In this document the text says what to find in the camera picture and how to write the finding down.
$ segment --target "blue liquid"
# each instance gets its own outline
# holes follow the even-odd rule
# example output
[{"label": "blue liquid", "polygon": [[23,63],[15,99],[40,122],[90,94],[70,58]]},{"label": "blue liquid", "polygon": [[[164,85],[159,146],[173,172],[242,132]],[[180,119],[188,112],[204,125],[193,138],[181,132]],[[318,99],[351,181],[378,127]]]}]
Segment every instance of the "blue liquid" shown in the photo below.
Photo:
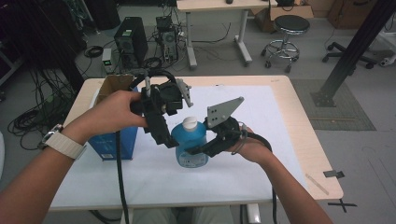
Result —
[{"label": "blue liquid", "polygon": [[190,155],[185,149],[199,147],[206,144],[206,128],[201,122],[197,122],[197,128],[193,132],[184,129],[183,124],[178,124],[171,132],[178,141],[176,147],[176,159],[180,166],[186,168],[197,168],[207,164],[209,157],[204,153]]}]

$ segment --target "forearm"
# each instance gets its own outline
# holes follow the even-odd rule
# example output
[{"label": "forearm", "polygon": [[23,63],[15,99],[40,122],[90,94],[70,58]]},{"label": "forearm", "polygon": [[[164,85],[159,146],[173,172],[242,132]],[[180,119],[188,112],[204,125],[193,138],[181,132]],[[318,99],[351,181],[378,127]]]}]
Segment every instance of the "forearm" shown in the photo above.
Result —
[{"label": "forearm", "polygon": [[332,223],[327,214],[271,152],[259,165],[267,173],[290,223]]},{"label": "forearm", "polygon": [[[78,133],[73,125],[63,131],[83,145],[86,137]],[[41,223],[73,162],[53,148],[45,148],[0,193],[0,223]]]}]

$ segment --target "white watch strap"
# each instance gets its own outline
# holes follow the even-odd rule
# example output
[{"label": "white watch strap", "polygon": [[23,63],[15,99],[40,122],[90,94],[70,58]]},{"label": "white watch strap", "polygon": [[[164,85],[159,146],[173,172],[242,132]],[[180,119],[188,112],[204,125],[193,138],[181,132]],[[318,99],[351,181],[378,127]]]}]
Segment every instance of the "white watch strap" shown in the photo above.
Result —
[{"label": "white watch strap", "polygon": [[61,133],[54,133],[46,144],[72,159],[77,159],[84,149],[84,146]]}]

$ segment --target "blue bottle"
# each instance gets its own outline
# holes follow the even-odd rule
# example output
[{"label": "blue bottle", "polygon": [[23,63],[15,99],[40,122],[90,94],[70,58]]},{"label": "blue bottle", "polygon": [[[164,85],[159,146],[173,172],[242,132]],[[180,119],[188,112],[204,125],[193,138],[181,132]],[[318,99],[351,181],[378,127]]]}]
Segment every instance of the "blue bottle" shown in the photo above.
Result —
[{"label": "blue bottle", "polygon": [[176,147],[176,159],[180,166],[186,168],[197,168],[205,165],[209,157],[204,153],[190,155],[185,149],[199,147],[206,144],[206,127],[198,122],[196,117],[188,117],[178,124],[171,132],[178,141]]}]

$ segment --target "metal pole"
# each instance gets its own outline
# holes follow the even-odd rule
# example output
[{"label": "metal pole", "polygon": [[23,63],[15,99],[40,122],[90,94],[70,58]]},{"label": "metal pole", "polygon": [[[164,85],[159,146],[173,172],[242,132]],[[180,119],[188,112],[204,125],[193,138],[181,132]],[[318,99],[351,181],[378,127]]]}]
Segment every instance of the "metal pole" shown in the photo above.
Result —
[{"label": "metal pole", "polygon": [[396,10],[396,0],[377,0],[319,92],[311,92],[316,106],[335,106],[332,98]]}]

